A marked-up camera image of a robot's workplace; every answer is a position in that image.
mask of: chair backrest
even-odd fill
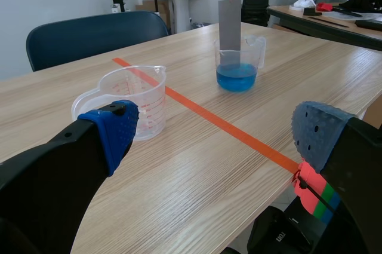
[[[50,23],[32,30],[26,40],[33,71],[168,36],[155,13],[125,12]]]

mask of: gray gripper pad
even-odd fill
[[[348,120],[355,117],[333,106],[303,102],[292,116],[294,144],[301,156],[320,173]]]

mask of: empty measuring cup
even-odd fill
[[[138,105],[139,120],[134,140],[147,140],[165,127],[165,81],[163,66],[132,66],[105,75],[98,87],[80,95],[72,106],[72,118],[116,100]]]
[[[254,86],[259,68],[264,67],[266,38],[245,36],[241,50],[221,50],[215,41],[216,77],[219,85],[229,91],[246,91]]]

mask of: desk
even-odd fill
[[[119,68],[165,65],[167,86],[300,162],[291,117],[305,100],[361,114],[382,91],[382,54],[242,25],[268,40],[265,68],[246,93],[215,78],[218,26],[0,82],[0,158],[45,143],[70,124],[81,93]],[[136,142],[91,202],[73,254],[220,253],[291,182],[292,174],[167,97],[167,126]]]
[[[304,16],[302,11],[291,11],[289,6],[268,7],[270,15],[280,18],[280,25],[316,38],[382,51],[382,32],[359,28],[355,21],[337,20],[318,16],[330,22],[348,26],[340,27]]]

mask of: blue gripper pad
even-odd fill
[[[120,165],[125,151],[133,142],[138,123],[138,106],[129,100],[119,100],[113,103],[123,103],[126,111],[123,115],[116,115],[111,111],[93,109],[78,116],[81,120],[90,120],[97,124],[103,151],[109,169],[109,177]]]
[[[355,117],[333,106],[303,102],[292,116],[294,144],[301,156],[320,173],[348,120]]]

